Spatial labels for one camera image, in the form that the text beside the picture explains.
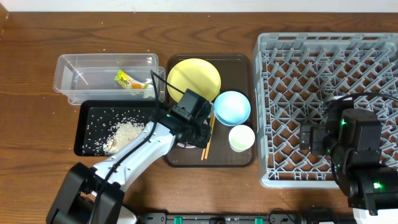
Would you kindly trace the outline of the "white rice bowl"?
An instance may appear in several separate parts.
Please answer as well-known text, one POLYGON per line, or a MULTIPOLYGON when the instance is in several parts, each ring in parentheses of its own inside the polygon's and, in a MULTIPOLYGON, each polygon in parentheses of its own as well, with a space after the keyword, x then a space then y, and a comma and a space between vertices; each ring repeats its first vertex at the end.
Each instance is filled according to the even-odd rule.
POLYGON ((185 148, 185 149, 193 149, 193 148, 196 148, 196 146, 192 146, 192 145, 190 145, 190 144, 183 144, 183 143, 181 143, 181 142, 178 142, 178 143, 176 144, 176 146, 179 147, 179 148, 185 148))

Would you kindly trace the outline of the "white tissue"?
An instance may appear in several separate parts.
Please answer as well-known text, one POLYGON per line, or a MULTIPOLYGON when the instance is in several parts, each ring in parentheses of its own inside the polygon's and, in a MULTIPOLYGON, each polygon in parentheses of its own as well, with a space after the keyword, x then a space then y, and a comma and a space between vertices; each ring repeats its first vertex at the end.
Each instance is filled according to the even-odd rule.
POLYGON ((155 90, 152 84, 147 84, 144 89, 142 89, 142 97, 143 98, 154 98, 155 90))

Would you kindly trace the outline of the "green snack wrapper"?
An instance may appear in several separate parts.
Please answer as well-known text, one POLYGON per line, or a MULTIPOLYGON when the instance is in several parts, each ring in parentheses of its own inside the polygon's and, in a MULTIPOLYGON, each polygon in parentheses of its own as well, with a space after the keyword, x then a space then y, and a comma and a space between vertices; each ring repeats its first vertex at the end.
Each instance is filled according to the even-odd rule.
POLYGON ((130 77, 127 73, 122 70, 118 70, 117 75, 114 80, 118 82, 124 89, 146 89, 148 84, 139 82, 132 77, 130 77))

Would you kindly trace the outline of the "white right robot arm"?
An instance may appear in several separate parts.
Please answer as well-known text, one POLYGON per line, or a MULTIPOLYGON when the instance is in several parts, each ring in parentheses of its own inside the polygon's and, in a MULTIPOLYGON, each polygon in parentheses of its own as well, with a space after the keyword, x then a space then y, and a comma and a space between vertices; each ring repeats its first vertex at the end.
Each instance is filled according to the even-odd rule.
POLYGON ((356 223, 397 223, 397 171, 381 163, 382 123, 372 111, 333 106, 326 124, 300 125, 301 150, 330 160, 356 223))

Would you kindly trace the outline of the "white cup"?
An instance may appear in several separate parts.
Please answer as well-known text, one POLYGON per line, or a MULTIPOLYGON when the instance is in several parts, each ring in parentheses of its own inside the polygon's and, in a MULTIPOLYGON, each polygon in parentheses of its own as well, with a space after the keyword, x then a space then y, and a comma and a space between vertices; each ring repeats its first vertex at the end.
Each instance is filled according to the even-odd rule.
POLYGON ((255 137, 254 131, 249 126, 238 125, 229 132, 228 141, 233 151, 243 152, 254 144, 255 137))

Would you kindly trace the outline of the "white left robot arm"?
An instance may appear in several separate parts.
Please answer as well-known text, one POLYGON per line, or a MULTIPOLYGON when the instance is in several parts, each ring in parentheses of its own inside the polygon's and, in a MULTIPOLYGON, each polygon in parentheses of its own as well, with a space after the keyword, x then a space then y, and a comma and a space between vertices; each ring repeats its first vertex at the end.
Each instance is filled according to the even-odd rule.
POLYGON ((178 142, 207 146, 211 126, 205 120, 212 103, 183 103, 170 111, 156 108, 137 138, 103 162, 75 164, 50 207, 46 223, 135 223, 137 217, 123 204, 129 186, 178 142))

